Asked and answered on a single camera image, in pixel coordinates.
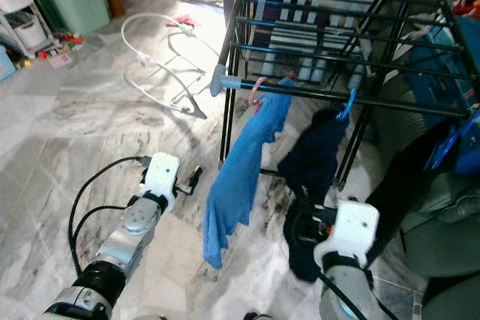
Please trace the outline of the navy garment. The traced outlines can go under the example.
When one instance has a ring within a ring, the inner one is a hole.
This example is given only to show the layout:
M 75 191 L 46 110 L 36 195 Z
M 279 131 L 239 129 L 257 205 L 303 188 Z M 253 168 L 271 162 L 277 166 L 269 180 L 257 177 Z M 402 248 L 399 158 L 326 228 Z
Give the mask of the navy garment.
M 341 118 L 343 108 L 326 107 L 312 117 L 277 171 L 294 194 L 285 217 L 283 236 L 289 249 L 292 275 L 305 283 L 317 281 L 315 242 L 297 235 L 297 226 L 308 220 L 316 205 L 325 202 L 338 169 L 337 153 L 349 121 Z

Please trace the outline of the blue plastic clothes hanger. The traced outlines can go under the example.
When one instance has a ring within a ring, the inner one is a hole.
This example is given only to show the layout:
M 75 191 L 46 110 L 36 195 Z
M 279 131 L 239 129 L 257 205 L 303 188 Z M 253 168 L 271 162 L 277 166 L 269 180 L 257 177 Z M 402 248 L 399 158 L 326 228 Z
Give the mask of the blue plastic clothes hanger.
M 349 97 L 347 98 L 345 105 L 343 105 L 342 110 L 337 115 L 339 121 L 345 121 L 350 116 L 351 108 L 353 107 L 354 103 L 356 103 L 357 94 L 357 89 L 349 90 Z
M 460 139 L 466 138 L 467 134 L 476 127 L 478 121 L 480 121 L 480 102 L 476 102 L 476 104 L 470 107 L 470 117 L 468 119 L 451 126 L 446 138 L 437 143 L 432 152 L 430 152 L 430 156 L 423 166 L 423 169 L 436 169 L 441 166 L 443 159 L 446 158 L 450 149 L 452 149 Z

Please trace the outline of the pink plastic clothes hanger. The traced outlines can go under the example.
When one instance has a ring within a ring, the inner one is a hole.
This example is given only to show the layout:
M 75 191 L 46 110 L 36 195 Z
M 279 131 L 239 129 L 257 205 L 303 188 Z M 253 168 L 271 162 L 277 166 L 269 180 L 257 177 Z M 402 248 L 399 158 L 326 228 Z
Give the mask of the pink plastic clothes hanger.
M 249 107 L 253 114 L 257 114 L 263 106 L 263 100 L 260 94 L 260 87 L 265 83 L 268 82 L 269 78 L 267 76 L 261 76 L 255 80 L 253 87 L 250 89 L 249 97 L 247 97 L 247 103 L 249 103 Z

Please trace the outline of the blue shirt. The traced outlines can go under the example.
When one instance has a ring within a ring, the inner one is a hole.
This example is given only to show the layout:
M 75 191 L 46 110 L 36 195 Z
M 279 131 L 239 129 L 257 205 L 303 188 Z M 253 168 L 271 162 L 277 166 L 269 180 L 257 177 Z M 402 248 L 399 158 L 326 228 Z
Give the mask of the blue shirt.
M 215 270 L 222 268 L 221 251 L 229 248 L 229 236 L 236 226 L 249 224 L 260 179 L 262 148 L 284 131 L 292 97 L 268 93 L 260 95 L 259 100 L 266 103 L 244 126 L 207 196 L 202 257 Z

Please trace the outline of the grey green sofa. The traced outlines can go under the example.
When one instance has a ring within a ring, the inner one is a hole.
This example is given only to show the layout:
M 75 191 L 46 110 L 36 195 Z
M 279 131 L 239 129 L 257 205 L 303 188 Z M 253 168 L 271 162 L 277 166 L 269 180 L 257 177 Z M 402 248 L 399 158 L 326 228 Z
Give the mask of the grey green sofa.
M 377 110 L 373 116 L 388 163 L 422 133 L 456 119 L 399 110 Z M 394 238 L 404 245 L 406 265 L 428 279 L 422 320 L 480 320 L 480 126 L 442 161 L 452 161 L 451 172 L 436 176 Z

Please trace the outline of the pink floor object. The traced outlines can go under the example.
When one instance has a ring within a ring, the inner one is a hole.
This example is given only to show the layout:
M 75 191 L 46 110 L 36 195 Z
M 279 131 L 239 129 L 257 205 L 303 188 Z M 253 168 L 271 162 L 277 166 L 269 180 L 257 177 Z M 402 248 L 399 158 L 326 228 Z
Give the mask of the pink floor object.
M 196 23 L 191 15 L 185 14 L 174 18 L 173 25 L 177 25 L 179 28 L 196 28 Z

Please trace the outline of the red floor toys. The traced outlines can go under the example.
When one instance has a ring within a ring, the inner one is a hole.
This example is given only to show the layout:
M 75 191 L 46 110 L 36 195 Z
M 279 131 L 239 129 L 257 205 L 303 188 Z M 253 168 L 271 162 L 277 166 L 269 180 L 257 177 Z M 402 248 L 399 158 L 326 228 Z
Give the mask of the red floor toys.
M 33 67 L 38 61 L 57 60 L 58 63 L 65 63 L 65 54 L 79 50 L 85 43 L 85 37 L 72 32 L 58 34 L 56 42 L 50 45 L 39 47 L 29 56 L 22 58 L 17 64 L 18 67 Z

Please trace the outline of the metal clothes drying rack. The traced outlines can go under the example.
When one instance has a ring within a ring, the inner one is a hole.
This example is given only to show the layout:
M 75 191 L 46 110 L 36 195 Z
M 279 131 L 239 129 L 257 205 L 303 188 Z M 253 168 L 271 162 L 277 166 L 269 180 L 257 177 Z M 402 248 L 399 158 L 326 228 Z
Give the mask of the metal clothes drying rack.
M 466 73 L 446 76 L 470 80 L 480 102 L 478 70 L 450 1 L 236 0 L 234 12 L 210 85 L 213 95 L 226 95 L 220 161 L 239 136 L 234 111 L 261 76 L 268 82 L 260 94 L 288 94 L 292 100 L 344 106 L 350 89 L 358 90 L 340 146 L 337 185 L 346 183 L 375 111 L 469 118 L 470 108 L 415 100 L 406 82 L 406 74 L 416 71 L 407 65 L 413 47 L 460 53 Z

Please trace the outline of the blue machine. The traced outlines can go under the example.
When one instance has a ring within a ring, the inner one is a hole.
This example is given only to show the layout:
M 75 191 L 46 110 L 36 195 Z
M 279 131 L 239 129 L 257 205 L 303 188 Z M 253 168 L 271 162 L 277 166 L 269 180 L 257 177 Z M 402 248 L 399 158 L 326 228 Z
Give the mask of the blue machine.
M 456 21 L 480 77 L 480 18 L 457 17 Z M 407 65 L 415 69 L 406 74 L 406 82 L 419 104 L 470 108 L 478 101 L 477 91 L 470 80 L 446 76 L 447 73 L 466 73 L 460 53 L 415 46 L 409 52 Z M 438 73 L 444 73 L 445 76 L 438 76 Z

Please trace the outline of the white stacked storage bins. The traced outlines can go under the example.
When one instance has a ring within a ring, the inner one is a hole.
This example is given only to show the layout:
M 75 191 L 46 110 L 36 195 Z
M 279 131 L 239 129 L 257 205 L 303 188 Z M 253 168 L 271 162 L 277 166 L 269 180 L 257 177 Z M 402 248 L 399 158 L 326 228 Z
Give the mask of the white stacked storage bins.
M 0 0 L 1 36 L 30 59 L 61 46 L 35 0 Z

